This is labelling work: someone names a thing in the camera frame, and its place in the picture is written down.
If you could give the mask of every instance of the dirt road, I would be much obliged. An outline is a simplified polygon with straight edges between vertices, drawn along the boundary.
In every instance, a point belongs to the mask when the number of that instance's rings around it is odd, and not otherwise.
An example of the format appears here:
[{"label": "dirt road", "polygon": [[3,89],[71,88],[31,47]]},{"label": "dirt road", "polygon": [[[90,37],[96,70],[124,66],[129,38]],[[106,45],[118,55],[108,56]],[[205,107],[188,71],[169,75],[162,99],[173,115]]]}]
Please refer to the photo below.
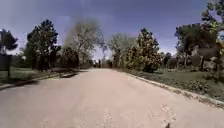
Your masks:
[{"label": "dirt road", "polygon": [[109,69],[0,91],[0,128],[224,128],[224,111]]}]

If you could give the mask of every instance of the sky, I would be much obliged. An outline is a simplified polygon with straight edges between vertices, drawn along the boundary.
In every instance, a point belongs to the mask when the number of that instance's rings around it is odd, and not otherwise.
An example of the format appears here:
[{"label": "sky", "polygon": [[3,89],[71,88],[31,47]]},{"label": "sky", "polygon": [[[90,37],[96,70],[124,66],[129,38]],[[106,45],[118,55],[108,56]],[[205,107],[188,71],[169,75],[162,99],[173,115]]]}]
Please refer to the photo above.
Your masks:
[{"label": "sky", "polygon": [[[10,30],[24,47],[27,33],[43,20],[53,22],[63,44],[71,26],[82,18],[96,18],[109,40],[117,32],[137,36],[153,32],[160,51],[176,52],[177,26],[201,22],[207,0],[0,0],[0,29]],[[94,58],[103,56],[97,49]]]}]

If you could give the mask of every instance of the road edge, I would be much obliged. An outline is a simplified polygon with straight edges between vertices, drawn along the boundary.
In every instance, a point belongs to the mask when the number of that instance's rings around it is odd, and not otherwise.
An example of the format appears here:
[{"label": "road edge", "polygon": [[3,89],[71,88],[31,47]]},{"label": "road edge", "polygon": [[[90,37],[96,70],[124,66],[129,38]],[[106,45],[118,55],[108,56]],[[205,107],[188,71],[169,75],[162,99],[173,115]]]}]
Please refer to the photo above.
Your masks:
[{"label": "road edge", "polygon": [[185,96],[185,97],[187,97],[189,99],[194,99],[194,100],[197,100],[197,101],[199,101],[201,103],[224,109],[224,102],[222,102],[222,101],[219,101],[219,100],[216,100],[216,99],[212,99],[210,97],[206,97],[206,96],[199,95],[199,94],[196,94],[196,93],[192,93],[192,92],[189,92],[189,91],[186,91],[186,90],[181,90],[181,89],[178,89],[178,88],[174,88],[174,87],[171,87],[169,85],[162,84],[162,83],[159,83],[159,82],[147,80],[145,78],[142,78],[142,77],[139,77],[139,76],[135,76],[135,75],[123,72],[123,71],[118,71],[118,72],[122,72],[122,73],[124,73],[126,75],[129,75],[131,77],[134,77],[134,78],[136,78],[138,80],[141,80],[141,81],[146,82],[146,83],[153,84],[154,86],[166,89],[166,90],[174,92],[176,94],[181,94],[181,95],[183,95],[183,96]]},{"label": "road edge", "polygon": [[58,77],[60,76],[58,73],[55,73],[55,74],[52,74],[52,75],[49,75],[49,76],[43,76],[43,77],[38,77],[38,78],[33,78],[31,80],[28,80],[28,81],[22,81],[22,82],[18,82],[18,83],[15,83],[15,84],[5,84],[5,85],[1,85],[0,86],[0,91],[1,90],[4,90],[4,89],[7,89],[7,88],[11,88],[11,87],[16,87],[16,86],[19,86],[19,85],[22,85],[22,84],[27,84],[27,83],[30,83],[31,81],[38,81],[38,80],[45,80],[45,79],[49,79],[49,78],[53,78],[53,77]]}]

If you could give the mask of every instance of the grass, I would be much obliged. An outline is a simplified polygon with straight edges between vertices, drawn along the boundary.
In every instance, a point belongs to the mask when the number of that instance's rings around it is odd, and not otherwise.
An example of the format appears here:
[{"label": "grass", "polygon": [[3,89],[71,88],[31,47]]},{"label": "grass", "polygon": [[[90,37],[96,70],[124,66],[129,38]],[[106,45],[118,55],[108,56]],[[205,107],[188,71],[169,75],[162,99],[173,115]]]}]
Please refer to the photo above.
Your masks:
[{"label": "grass", "polygon": [[3,84],[14,84],[20,81],[28,81],[34,78],[49,76],[51,72],[38,72],[29,68],[14,68],[11,69],[10,81],[7,80],[7,71],[0,71],[0,86]]},{"label": "grass", "polygon": [[224,83],[217,82],[213,79],[205,79],[208,72],[169,72],[165,70],[158,70],[155,73],[146,73],[134,70],[122,71],[148,80],[163,83],[168,86],[224,101]]}]

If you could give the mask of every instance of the tree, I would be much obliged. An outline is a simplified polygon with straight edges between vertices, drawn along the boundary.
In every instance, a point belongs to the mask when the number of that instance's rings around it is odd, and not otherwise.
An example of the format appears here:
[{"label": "tree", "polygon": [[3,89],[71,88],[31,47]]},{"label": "tree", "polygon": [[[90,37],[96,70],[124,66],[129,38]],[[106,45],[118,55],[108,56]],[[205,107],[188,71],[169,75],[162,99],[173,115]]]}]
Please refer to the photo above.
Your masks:
[{"label": "tree", "polygon": [[224,0],[213,0],[208,2],[206,10],[202,12],[202,21],[205,21],[211,25],[210,31],[212,33],[218,33],[223,30]]},{"label": "tree", "polygon": [[125,56],[128,48],[135,44],[135,38],[129,37],[124,33],[116,33],[108,42],[108,47],[113,54],[113,65],[115,68],[123,68],[125,65]]},{"label": "tree", "polygon": [[177,27],[175,36],[179,40],[176,45],[178,53],[191,55],[196,45],[200,48],[214,47],[217,36],[215,33],[210,33],[208,28],[208,24],[199,23]]},{"label": "tree", "polygon": [[11,51],[17,48],[17,39],[13,37],[10,31],[3,29],[0,31],[0,53],[6,54],[6,51]]},{"label": "tree", "polygon": [[53,65],[55,54],[60,50],[60,46],[55,45],[57,43],[57,35],[58,33],[54,29],[53,23],[48,19],[36,26],[28,34],[25,56],[32,68],[43,71]]},{"label": "tree", "polygon": [[158,45],[152,32],[141,29],[137,45],[128,50],[128,67],[151,73],[157,70],[161,63]]},{"label": "tree", "polygon": [[163,67],[166,67],[167,66],[167,62],[169,59],[171,59],[172,55],[171,53],[167,52],[162,60],[163,62]]},{"label": "tree", "polygon": [[79,65],[79,56],[78,53],[73,50],[71,47],[64,47],[62,49],[61,59],[60,59],[60,66],[61,67],[68,67],[68,68],[75,68]]},{"label": "tree", "polygon": [[68,33],[65,45],[71,46],[77,51],[84,63],[86,57],[91,56],[96,46],[105,46],[103,34],[98,22],[94,19],[84,19],[78,21]]}]

